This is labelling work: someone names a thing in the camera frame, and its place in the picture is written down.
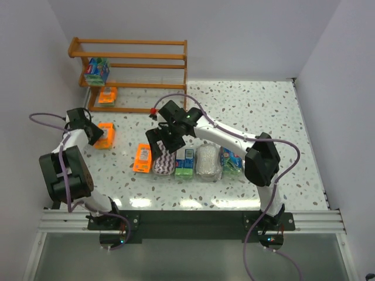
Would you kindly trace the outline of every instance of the wooden shelf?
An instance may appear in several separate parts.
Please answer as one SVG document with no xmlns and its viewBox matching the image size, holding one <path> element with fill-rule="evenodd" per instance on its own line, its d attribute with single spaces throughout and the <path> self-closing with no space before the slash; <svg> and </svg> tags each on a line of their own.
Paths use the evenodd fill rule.
<svg viewBox="0 0 375 281">
<path fill-rule="evenodd" d="M 183 46 L 181 54 L 159 54 L 159 53 L 120 53 L 120 52 L 85 52 L 81 44 L 140 44 L 140 45 L 166 45 L 166 46 Z M 90 87 L 91 96 L 88 103 L 90 111 L 102 112 L 136 112 L 149 113 L 146 108 L 119 108 L 119 107 L 95 107 L 95 101 L 100 87 L 90 86 L 86 83 L 84 72 L 88 66 L 91 57 L 105 57 L 109 59 L 148 59 L 148 60 L 181 60 L 183 64 L 141 64 L 141 63 L 111 63 L 115 68 L 155 68 L 155 69 L 175 69 L 184 70 L 182 84 L 155 84 L 155 83 L 123 83 L 107 82 L 106 87 L 119 88 L 157 88 L 157 89 L 176 89 L 184 90 L 186 94 L 186 77 L 188 73 L 188 42 L 185 41 L 150 41 L 150 40 L 120 40 L 120 39 L 79 39 L 74 37 L 68 49 L 70 57 L 79 57 L 82 61 L 82 72 L 79 77 L 81 87 Z M 183 107 L 186 109 L 186 97 L 184 97 Z"/>
</svg>

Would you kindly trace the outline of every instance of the checkered package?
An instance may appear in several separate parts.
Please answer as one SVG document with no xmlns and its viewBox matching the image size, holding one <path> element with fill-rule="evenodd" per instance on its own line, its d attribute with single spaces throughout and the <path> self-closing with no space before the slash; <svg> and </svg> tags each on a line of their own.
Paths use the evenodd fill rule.
<svg viewBox="0 0 375 281">
<path fill-rule="evenodd" d="M 159 176 L 168 176 L 175 171 L 176 152 L 169 153 L 161 141 L 158 142 L 158 146 L 162 152 L 162 156 L 154 161 L 152 170 Z"/>
</svg>

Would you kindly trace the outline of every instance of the terrazzo surface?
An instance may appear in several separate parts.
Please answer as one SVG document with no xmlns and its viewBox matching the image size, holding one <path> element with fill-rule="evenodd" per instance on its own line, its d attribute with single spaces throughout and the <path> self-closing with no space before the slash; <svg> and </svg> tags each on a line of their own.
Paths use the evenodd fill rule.
<svg viewBox="0 0 375 281">
<path fill-rule="evenodd" d="M 278 188 L 287 210 L 327 210 L 323 185 L 313 158 L 305 125 L 291 82 L 191 81 L 187 93 L 197 98 L 207 113 L 244 132 L 261 132 L 286 139 L 301 150 L 299 164 L 280 181 Z M 176 91 L 120 89 L 117 104 L 150 108 L 167 93 Z M 173 98 L 179 104 L 182 99 Z M 187 107 L 193 106 L 188 101 Z M 93 112 L 93 122 L 113 122 L 114 147 L 84 151 L 84 160 L 97 190 L 110 196 L 120 209 L 141 210 L 258 210 L 256 187 L 244 175 L 223 177 L 215 183 L 179 180 L 173 176 L 134 173 L 139 143 L 147 143 L 145 131 L 157 126 L 147 114 Z M 185 138 L 186 148 L 204 140 Z M 293 148 L 276 144 L 284 170 L 296 158 Z"/>
</svg>

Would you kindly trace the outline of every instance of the cable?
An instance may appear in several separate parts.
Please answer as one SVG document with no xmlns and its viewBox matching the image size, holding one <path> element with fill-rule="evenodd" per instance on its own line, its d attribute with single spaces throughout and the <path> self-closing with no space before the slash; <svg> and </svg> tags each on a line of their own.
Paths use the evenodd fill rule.
<svg viewBox="0 0 375 281">
<path fill-rule="evenodd" d="M 190 98 L 192 101 L 194 101 L 199 109 L 201 110 L 203 116 L 208 120 L 208 122 L 210 122 L 212 125 L 214 125 L 216 128 L 218 128 L 219 130 L 221 130 L 222 132 L 224 133 L 227 133 L 228 135 L 231 135 L 231 136 L 234 136 L 236 138 L 243 138 L 243 136 L 241 135 L 238 135 L 236 133 L 233 133 L 231 132 L 230 130 L 227 130 L 223 127 L 221 127 L 220 125 L 216 125 L 215 122 L 208 116 L 208 114 L 206 113 L 206 111 L 204 111 L 203 107 L 201 106 L 201 104 L 198 102 L 198 100 L 194 97 L 192 97 L 191 95 L 186 95 L 186 94 L 168 94 L 168 95 L 164 95 L 163 97 L 161 97 L 160 99 L 157 100 L 157 102 L 155 103 L 154 107 L 151 109 L 151 112 L 155 112 L 155 109 L 156 107 L 158 106 L 159 102 L 161 100 L 163 100 L 164 98 L 168 98 L 168 97 L 173 97 L 173 96 L 181 96 L 181 97 L 187 97 L 187 98 Z M 248 276 L 250 277 L 250 279 L 252 281 L 255 281 L 255 278 L 253 276 L 253 274 L 251 273 L 250 269 L 248 268 L 248 265 L 247 265 L 247 259 L 246 259 L 246 245 L 247 245 L 247 241 L 251 235 L 251 232 L 254 230 L 254 228 L 257 226 L 257 224 L 262 220 L 262 218 L 266 215 L 267 211 L 270 209 L 271 207 L 271 204 L 272 202 L 274 201 L 275 199 L 275 195 L 276 195 L 276 189 L 277 189 L 277 184 L 278 182 L 280 181 L 280 179 L 285 175 L 287 174 L 291 169 L 293 169 L 295 167 L 295 165 L 297 165 L 297 163 L 299 162 L 300 158 L 301 158 L 301 152 L 299 151 L 298 147 L 292 143 L 292 142 L 289 142 L 287 140 L 282 140 L 282 139 L 254 139 L 254 138 L 246 138 L 247 141 L 250 141 L 250 142 L 279 142 L 279 143 L 284 143 L 286 145 L 289 145 L 291 147 L 293 147 L 296 152 L 297 152 L 297 157 L 295 159 L 295 161 L 293 162 L 292 165 L 290 165 L 288 168 L 286 168 L 276 179 L 275 179 L 275 182 L 274 182 L 274 188 L 273 188 L 273 191 L 272 191 L 272 195 L 271 195 L 271 199 L 270 199 L 270 202 L 268 203 L 268 205 L 266 206 L 265 210 L 262 212 L 262 214 L 257 218 L 257 220 L 251 225 L 250 229 L 248 230 L 247 234 L 246 234 L 246 237 L 245 237 L 245 241 L 244 241 L 244 248 L 243 248 L 243 262 L 244 262 L 244 266 L 245 266 L 245 270 L 248 274 Z M 298 271 L 298 274 L 299 274 L 299 280 L 302 281 L 304 279 L 303 275 L 302 275 L 302 271 L 301 271 L 301 268 L 286 254 L 284 253 L 281 253 L 281 252 L 278 252 L 276 251 L 277 254 L 289 259 L 293 265 L 296 267 L 297 271 Z"/>
<path fill-rule="evenodd" d="M 41 125 L 44 125 L 44 126 L 48 126 L 48 127 L 54 128 L 54 129 L 58 129 L 58 130 L 61 130 L 61 131 L 65 132 L 65 133 L 67 133 L 66 138 L 64 138 L 62 140 L 62 145 L 60 145 L 60 149 L 59 149 L 59 162 L 60 162 L 60 167 L 61 167 L 63 178 L 64 178 L 65 192 L 66 192 L 66 204 L 67 204 L 67 207 L 68 207 L 68 213 L 71 213 L 71 212 L 73 212 L 73 210 L 78 205 L 82 205 L 83 201 L 78 201 L 78 202 L 74 203 L 73 206 L 71 206 L 71 194 L 70 194 L 69 178 L 68 178 L 67 170 L 66 170 L 66 167 L 65 167 L 65 164 L 64 164 L 64 159 L 63 159 L 64 145 L 68 141 L 68 139 L 70 137 L 70 133 L 69 133 L 69 131 L 67 129 L 65 129 L 65 128 L 61 127 L 61 126 L 56 126 L 56 125 L 52 125 L 52 124 L 49 124 L 49 123 L 45 123 L 45 122 L 41 122 L 41 121 L 35 120 L 33 117 L 37 116 L 37 115 L 48 115 L 48 116 L 53 116 L 53 117 L 61 118 L 62 120 L 64 120 L 64 118 L 61 117 L 61 116 L 58 116 L 56 114 L 42 113 L 42 112 L 33 113 L 33 114 L 29 115 L 29 119 L 31 121 L 37 123 L 37 124 L 41 124 Z M 123 220 L 128 225 L 128 235 L 125 237 L 124 242 L 121 243 L 120 245 L 116 246 L 116 247 L 110 248 L 111 251 L 121 248 L 129 240 L 130 233 L 131 233 L 131 225 L 130 225 L 129 221 L 126 218 L 124 218 L 121 215 L 117 215 L 117 214 L 112 214 L 112 213 L 108 213 L 108 212 L 102 212 L 102 211 L 99 211 L 99 210 L 95 210 L 95 209 L 91 208 L 90 206 L 88 206 L 87 204 L 84 204 L 84 205 L 85 205 L 85 208 L 88 209 L 91 212 L 99 213 L 101 215 L 106 215 L 106 216 L 109 216 L 109 217 L 119 218 L 119 219 Z"/>
</svg>

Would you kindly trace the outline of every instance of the gray wall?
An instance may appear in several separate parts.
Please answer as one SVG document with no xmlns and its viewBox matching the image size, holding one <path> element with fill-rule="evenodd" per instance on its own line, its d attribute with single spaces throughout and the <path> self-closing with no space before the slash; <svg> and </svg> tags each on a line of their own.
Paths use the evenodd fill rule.
<svg viewBox="0 0 375 281">
<path fill-rule="evenodd" d="M 302 70 L 339 0 L 49 0 L 72 37 L 188 40 L 189 78 L 277 80 Z"/>
<path fill-rule="evenodd" d="M 375 272 L 375 1 L 342 0 L 297 80 L 328 199 L 364 280 Z"/>
<path fill-rule="evenodd" d="M 41 210 L 51 204 L 38 158 L 61 133 L 28 115 L 64 114 L 83 100 L 68 46 L 46 0 L 0 2 L 0 280 L 22 278 Z"/>
</svg>

